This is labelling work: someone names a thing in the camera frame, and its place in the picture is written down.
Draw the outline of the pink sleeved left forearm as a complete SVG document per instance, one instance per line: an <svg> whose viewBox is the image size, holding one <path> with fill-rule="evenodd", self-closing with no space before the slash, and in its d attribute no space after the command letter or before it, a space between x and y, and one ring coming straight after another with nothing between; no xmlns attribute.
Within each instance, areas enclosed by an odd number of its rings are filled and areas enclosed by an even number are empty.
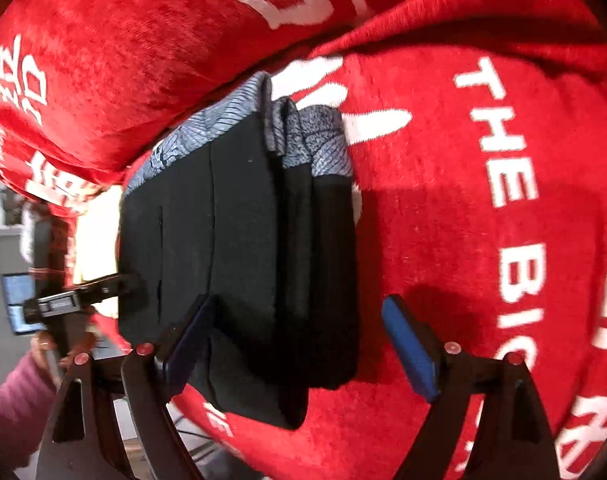
<svg viewBox="0 0 607 480"><path fill-rule="evenodd" d="M0 385L0 479L15 479L38 450L56 388L27 353Z"/></svg>

